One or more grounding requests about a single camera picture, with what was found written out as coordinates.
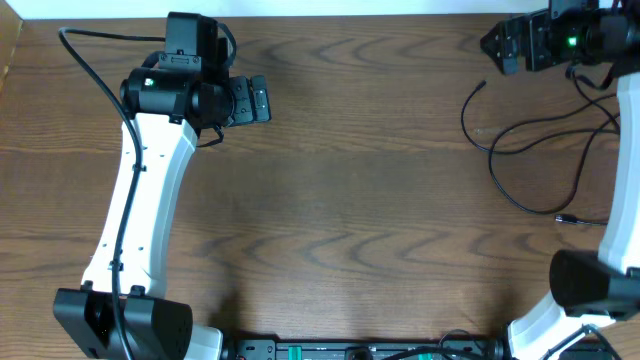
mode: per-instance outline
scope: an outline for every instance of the wooden table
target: wooden table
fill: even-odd
[[[553,253],[596,249],[604,231],[516,209],[461,133],[461,106],[482,79],[489,85],[472,101],[468,125],[483,143],[518,120],[584,104],[563,68],[498,73],[478,42],[501,18],[226,20],[239,44],[232,73],[267,77],[273,121],[231,129],[223,145],[191,160],[167,298],[190,304],[197,322],[284,339],[496,334],[524,315],[548,291]],[[0,357],[81,357],[52,303],[57,288],[80,285],[118,168],[120,119],[56,30],[163,35],[164,24],[24,26],[0,96]],[[73,42],[112,89],[161,46]],[[505,144],[603,120],[590,109]],[[585,138],[498,158],[498,176],[527,205],[554,205]],[[616,139],[594,146],[568,212],[606,217]],[[632,358],[640,357],[638,330],[632,320],[605,334]]]

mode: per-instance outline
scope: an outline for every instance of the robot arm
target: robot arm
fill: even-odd
[[[218,37],[218,28],[225,32]],[[169,233],[180,183],[201,130],[271,119],[264,77],[229,78],[236,44],[228,28],[197,14],[170,13],[165,51],[150,56],[123,81],[120,96],[142,147],[141,173],[112,289],[113,254],[136,157],[123,124],[120,170],[104,232],[80,290],[58,289],[54,316],[90,358],[125,355],[114,324],[112,292],[120,299],[124,333],[136,359],[220,359],[219,330],[193,324],[188,305],[164,300]]]
[[[623,275],[640,269],[640,74],[618,80],[620,153],[609,226],[598,260]]]
[[[198,137],[184,121],[172,124],[168,115],[136,115],[134,127],[142,143],[142,165],[138,189],[129,215],[122,247],[120,294],[129,294],[133,286],[144,294],[164,298],[167,290],[166,260],[169,232],[173,221],[180,183]],[[109,207],[102,238],[82,284],[90,282],[93,291],[111,292],[111,261],[116,232],[122,218],[135,162],[133,142],[123,125],[120,170]]]
[[[640,310],[640,43],[635,19],[598,9],[597,1],[551,0],[548,10],[500,22],[481,41],[506,75],[517,71],[516,59],[524,56],[529,71],[567,61],[612,62],[604,84],[619,78],[620,153],[604,239],[597,253],[556,253],[551,291],[507,329],[506,359],[556,359],[589,326],[606,327]]]
[[[614,324],[616,319],[632,316],[638,310],[636,307],[634,311],[634,301],[640,294],[640,280],[633,273],[640,269],[640,108],[633,104],[640,104],[640,73],[619,79],[618,101],[621,138],[613,207],[597,260],[592,257],[593,262],[586,263],[598,267],[599,262],[607,269],[603,269],[603,272],[589,271],[583,277],[563,277],[557,283],[552,278],[552,291],[527,315],[509,325],[508,345],[512,357],[520,360],[541,359],[549,349],[554,349],[583,326],[606,327]],[[566,260],[563,255],[556,255],[552,263],[552,277],[558,271],[556,269],[562,266],[562,260]],[[604,282],[591,279],[591,285],[603,286],[600,289],[597,286],[585,286],[590,283],[589,277],[594,273],[607,274]],[[571,294],[573,299],[566,299],[567,291],[574,292]],[[568,301],[566,308],[556,302],[556,296],[563,304]],[[571,310],[578,305],[590,311],[580,311],[582,314],[576,314],[578,316],[571,314]],[[555,352],[554,357],[560,356],[564,349],[583,336],[576,336]]]

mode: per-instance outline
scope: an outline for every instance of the cable connector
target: cable connector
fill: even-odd
[[[487,80],[482,80],[480,82],[480,84],[478,84],[478,86],[476,86],[476,90],[474,92],[480,91],[485,85],[487,85]]]
[[[556,222],[563,223],[563,224],[578,225],[579,220],[578,220],[578,218],[577,218],[577,217],[575,217],[574,215],[570,215],[570,214],[557,214],[557,215],[556,215]]]
[[[571,225],[591,225],[591,226],[607,226],[607,221],[593,221],[580,219],[571,214],[556,214],[556,222]]]

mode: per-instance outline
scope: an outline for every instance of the green connector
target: green connector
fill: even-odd
[[[289,346],[289,360],[302,360],[302,348],[300,346]]]

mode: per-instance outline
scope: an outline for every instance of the wire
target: wire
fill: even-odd
[[[133,176],[131,178],[131,185],[129,186],[129,193],[127,194],[127,200],[124,205],[124,209],[122,211],[122,220],[120,221],[120,227],[118,228],[118,234],[116,236],[116,242],[113,251],[113,261],[111,263],[111,300],[113,305],[113,316],[115,320],[116,330],[120,335],[120,340],[122,341],[122,346],[124,348],[125,355],[127,359],[133,360],[133,352],[131,351],[131,346],[129,345],[129,340],[127,339],[127,334],[125,331],[125,320],[124,314],[120,310],[120,270],[122,267],[122,263],[120,262],[120,253],[122,250],[122,241],[124,239],[124,233],[127,228],[127,222],[129,220],[129,214],[131,213],[131,206],[133,204],[133,199],[136,192],[136,187],[138,185],[138,180],[140,178],[140,171],[142,170],[142,146],[140,145],[140,139],[136,134],[135,129],[133,128],[133,124],[131,119],[125,113],[125,109],[120,104],[118,99],[115,97],[113,92],[109,89],[109,87],[102,81],[102,79],[96,74],[96,72],[89,66],[89,64],[75,51],[75,49],[71,46],[69,41],[67,40],[66,34],[77,34],[77,35],[85,35],[85,36],[93,36],[93,37],[101,37],[107,39],[117,39],[117,40],[132,40],[132,41],[164,41],[162,37],[152,37],[152,36],[127,36],[127,35],[117,35],[117,34],[108,34],[101,33],[95,31],[88,31],[82,29],[74,29],[69,27],[63,27],[58,31],[58,37],[60,38],[60,42],[67,49],[69,54],[73,56],[73,58],[80,64],[80,66],[91,76],[91,78],[96,82],[98,87],[107,95],[107,98],[111,101],[113,106],[116,108],[118,115],[122,118],[127,130],[129,131],[129,135],[131,136],[131,140],[133,142],[133,147],[135,150],[135,163],[133,166]]]
[[[462,126],[462,131],[465,135],[465,137],[467,138],[467,140],[474,145],[477,149],[488,153],[488,168],[489,168],[489,174],[491,175],[492,180],[494,181],[494,183],[496,184],[496,186],[498,187],[498,190],[507,198],[507,200],[509,200],[513,205],[515,205],[516,207],[518,207],[519,209],[530,213],[530,214],[535,214],[535,215],[549,215],[549,214],[554,214],[557,213],[559,211],[562,211],[563,209],[565,209],[574,199],[575,194],[577,192],[578,189],[578,184],[580,182],[580,176],[582,174],[582,169],[584,167],[584,163],[585,163],[585,159],[586,156],[588,154],[589,148],[591,146],[591,143],[593,142],[593,139],[595,138],[595,136],[599,133],[607,133],[607,134],[618,134],[619,135],[619,124],[616,122],[616,118],[619,117],[619,114],[616,114],[615,116],[612,115],[611,113],[609,113],[604,107],[602,107],[600,104],[598,104],[600,101],[605,100],[605,99],[609,99],[615,96],[615,94],[610,94],[610,95],[605,95],[605,96],[601,96],[597,99],[590,99],[586,94],[584,94],[584,92],[582,91],[582,89],[580,88],[580,86],[578,85],[577,82],[577,78],[575,77],[575,73],[573,73],[572,75],[572,79],[573,79],[573,83],[577,89],[577,91],[580,93],[580,95],[582,97],[584,97],[588,103],[574,111],[571,111],[567,114],[563,114],[563,115],[559,115],[559,116],[553,116],[553,117],[548,117],[548,118],[541,118],[541,119],[533,119],[533,120],[525,120],[525,121],[521,121],[516,123],[515,125],[509,126],[506,129],[503,129],[493,140],[491,146],[489,148],[484,147],[480,144],[478,144],[475,140],[473,140],[471,138],[471,136],[469,135],[466,126],[465,126],[465,122],[464,122],[464,113],[466,110],[466,107],[468,106],[469,102],[471,101],[471,99],[473,98],[473,96],[480,91],[482,88],[484,88],[484,86],[486,85],[486,81],[482,81],[478,84],[478,86],[476,86],[476,88],[471,92],[471,94],[469,95],[469,97],[467,98],[467,100],[465,101],[463,107],[462,107],[462,112],[461,112],[461,117],[460,117],[460,122],[461,122],[461,126]],[[575,130],[567,130],[567,131],[561,131],[558,133],[553,133],[550,135],[546,135],[528,145],[525,145],[522,148],[519,149],[515,149],[515,150],[510,150],[510,151],[499,151],[496,150],[496,145],[497,143],[500,141],[500,139],[502,137],[504,137],[506,134],[508,134],[510,131],[520,127],[520,126],[525,126],[525,125],[531,125],[531,124],[536,124],[536,123],[542,123],[542,122],[552,122],[552,121],[558,121],[558,120],[563,120],[566,118],[569,118],[573,115],[576,115],[578,113],[580,113],[581,111],[587,109],[588,107],[595,105],[598,108],[600,108],[603,112],[605,112],[605,114],[607,115],[608,119],[607,122],[605,122],[604,124],[602,124],[599,128],[597,129],[575,129]],[[615,130],[607,130],[604,129],[604,127],[606,125],[608,125],[609,123],[614,124],[614,126],[616,127]],[[522,204],[520,204],[518,201],[516,201],[502,186],[502,184],[498,181],[494,171],[493,171],[493,155],[515,155],[515,154],[519,154],[522,153],[546,140],[550,140],[553,138],[557,138],[560,136],[567,136],[567,135],[574,135],[574,134],[579,134],[579,133],[591,133],[591,136],[589,137],[589,140],[587,141],[587,144],[583,150],[581,159],[580,159],[580,163],[578,165],[578,168],[576,170],[576,175],[574,177],[574,182],[573,182],[573,186],[571,188],[571,191],[569,193],[569,195],[567,196],[567,198],[559,205],[550,208],[550,209],[546,209],[546,210],[535,210],[535,209],[531,209],[528,208]],[[559,217],[556,217],[556,221],[559,222],[567,222],[567,223],[573,223],[573,224],[587,224],[587,225],[606,225],[606,222],[601,222],[601,221],[585,221],[585,220],[580,220],[575,218],[575,221],[572,221],[572,215],[560,215]]]
[[[485,354],[486,348],[484,346],[480,346],[480,344],[476,341],[476,339],[473,337],[473,335],[471,335],[470,332],[468,332],[467,330],[464,330],[464,329],[449,330],[449,332],[444,334],[442,336],[442,338],[440,339],[440,341],[438,341],[438,347],[441,348],[441,349],[444,349],[444,343],[447,341],[447,337],[451,336],[454,333],[462,333],[462,334],[467,335],[471,339],[473,344],[478,348],[478,350],[480,350],[480,352],[482,354]],[[453,360],[453,359],[451,359],[449,356],[447,356],[445,354],[442,354],[442,357],[444,357],[445,359],[448,359],[448,360]]]
[[[231,30],[229,30],[229,27],[227,27],[227,25],[223,23],[218,23],[218,27],[220,28],[220,30],[222,30],[224,35],[227,37],[227,40],[229,40],[232,47],[231,55],[229,55],[229,57],[227,57],[227,60],[225,60],[225,62],[222,63],[222,68],[226,71],[226,70],[229,70],[229,68],[231,67],[231,65],[233,65],[233,62],[236,59],[238,44],[236,44],[236,38],[233,37],[233,34],[231,33]]]
[[[475,146],[478,150],[483,151],[488,153],[489,152],[489,148],[484,147],[480,144],[478,144],[475,140],[473,140],[471,138],[471,136],[469,135],[469,132],[467,130],[467,127],[465,125],[465,121],[464,121],[464,113],[467,109],[467,106],[469,105],[469,102],[471,101],[471,99],[474,97],[474,95],[482,90],[482,88],[484,88],[484,86],[487,85],[487,82],[485,80],[482,80],[480,82],[480,84],[478,84],[478,86],[476,86],[476,88],[471,92],[471,94],[469,95],[469,97],[467,97],[467,100],[465,100],[464,105],[462,106],[462,113],[460,115],[460,124],[462,126],[462,133],[464,134],[464,136],[467,138],[467,140],[471,143],[471,145]],[[591,103],[583,105],[579,108],[577,108],[576,110],[573,110],[569,113],[566,113],[564,115],[559,115],[559,116],[552,116],[552,117],[548,117],[548,118],[544,118],[544,119],[540,119],[541,121],[555,121],[555,120],[563,120],[563,119],[567,119],[573,115],[576,115],[578,113],[580,113],[581,111],[587,109],[588,107],[597,104],[598,102],[602,101],[602,100],[606,100],[606,99],[610,99],[615,97],[615,94],[609,94],[609,95],[604,95],[601,96],[597,99],[591,100]],[[595,129],[578,129],[578,130],[569,130],[569,131],[563,131],[563,132],[559,132],[559,133],[555,133],[555,134],[551,134],[548,136],[545,136],[544,138],[541,138],[537,141],[534,141],[533,143],[521,148],[521,149],[517,149],[517,150],[511,150],[511,151],[501,151],[501,150],[494,150],[494,154],[496,155],[515,155],[515,154],[519,154],[523,151],[526,151],[528,149],[530,149],[531,147],[545,141],[545,140],[549,140],[555,137],[559,137],[559,136],[565,136],[565,135],[572,135],[572,134],[578,134],[578,133],[584,133],[584,132],[592,132]],[[615,132],[612,130],[604,130],[603,132],[608,133],[608,134],[614,134]]]
[[[609,340],[607,340],[607,338],[604,337],[604,335],[602,335],[602,333],[600,333],[600,331],[598,330],[597,327],[595,327],[594,325],[590,325],[590,324],[583,325],[578,331],[576,331],[573,334],[569,335],[566,339],[562,340],[558,345],[556,345],[556,346],[552,347],[551,349],[549,349],[549,351],[547,351],[547,354],[542,359],[543,360],[551,359],[554,354],[556,354],[558,351],[563,350],[573,340],[575,340],[576,338],[578,338],[578,336],[583,335],[583,334],[584,335],[594,334],[598,338],[598,340],[600,340],[600,343],[602,343],[602,345],[607,350],[607,352],[609,354],[611,354],[611,356],[615,360],[622,360],[620,355],[618,355],[618,352],[613,348],[613,346],[611,346],[611,343],[609,342]]]
[[[571,64],[567,67],[567,70],[564,73],[564,76],[567,79],[572,80],[574,77],[576,80],[580,81],[581,83],[587,85],[588,87],[594,89],[594,90],[598,90],[598,91],[604,91],[607,90],[609,88],[609,86],[611,86],[611,84],[613,83],[613,79],[614,79],[614,70],[615,67],[611,66],[609,68],[609,71],[607,72],[607,75],[605,76],[604,80],[602,80],[602,83],[600,83],[600,85],[596,85],[593,81],[591,81],[591,79],[589,79],[588,77],[584,76],[584,75],[575,75],[575,68],[576,68],[577,64]]]
[[[473,354],[468,351],[462,350],[454,350],[454,349],[443,349],[435,346],[420,346],[413,350],[403,351],[401,353],[397,353],[395,355],[388,356],[383,358],[382,360],[402,360],[412,356],[421,355],[421,354],[441,354],[441,355],[455,355],[471,360],[483,360],[484,356]]]
[[[206,144],[202,144],[202,145],[198,145],[197,147],[209,147],[209,146],[214,146],[214,145],[218,145],[221,144],[224,141],[224,132],[222,131],[222,129],[220,128],[220,126],[218,125],[214,125],[213,126],[213,130],[216,132],[216,134],[218,135],[217,139],[211,140]]]

